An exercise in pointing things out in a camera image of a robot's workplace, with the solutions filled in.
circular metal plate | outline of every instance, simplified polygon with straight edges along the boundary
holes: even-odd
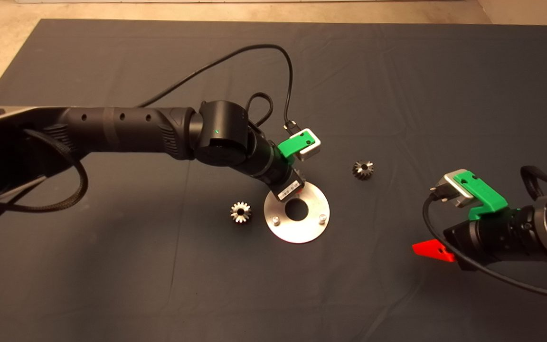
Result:
[[[286,203],[292,199],[300,199],[308,206],[308,215],[300,221],[286,216]],[[286,203],[278,201],[271,192],[265,199],[265,221],[278,238],[286,242],[305,243],[317,238],[326,229],[330,219],[330,208],[324,193],[315,185],[305,182],[301,192],[291,197]]]

metal gear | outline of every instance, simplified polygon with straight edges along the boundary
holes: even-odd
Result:
[[[366,160],[358,160],[351,168],[351,173],[354,174],[354,177],[361,181],[371,178],[374,171],[373,162]]]
[[[246,223],[246,221],[250,219],[251,214],[252,212],[248,203],[237,202],[232,206],[230,216],[235,221],[235,223],[241,225],[243,223]]]

concrete floor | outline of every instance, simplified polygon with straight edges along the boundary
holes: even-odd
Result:
[[[547,24],[547,0],[22,5],[0,0],[0,76],[41,18]]]

dark gray tablecloth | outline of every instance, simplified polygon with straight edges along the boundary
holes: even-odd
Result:
[[[44,20],[0,80],[0,105],[132,106],[206,62],[276,43],[295,64],[291,119],[322,151],[300,164],[328,228],[284,243],[267,188],[157,154],[91,154],[75,207],[0,219],[0,341],[547,341],[547,298],[413,255],[428,188],[467,168],[512,206],[519,167],[547,171],[547,27]],[[269,93],[281,141],[286,66],[249,52],[160,106]],[[253,115],[265,106],[254,106]],[[355,160],[375,177],[354,179]],[[24,203],[71,193],[73,171]],[[247,201],[254,219],[228,218]],[[467,210],[436,205],[445,228]],[[493,266],[547,286],[547,264]]]

sticker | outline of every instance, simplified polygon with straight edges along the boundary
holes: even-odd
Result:
[[[295,191],[296,188],[299,188],[301,184],[299,184],[298,181],[292,182],[289,186],[286,187],[282,192],[278,193],[278,198],[280,201],[286,198],[286,196],[290,195],[291,192]]]

